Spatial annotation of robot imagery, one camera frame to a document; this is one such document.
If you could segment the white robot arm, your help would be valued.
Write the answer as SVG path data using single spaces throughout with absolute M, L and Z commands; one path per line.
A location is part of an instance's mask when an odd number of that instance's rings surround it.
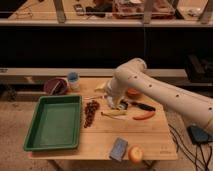
M 118 107 L 128 88 L 165 104 L 213 136 L 213 99 L 151 78 L 145 73 L 147 65 L 133 58 L 118 66 L 102 90 L 107 94 L 110 108 Z

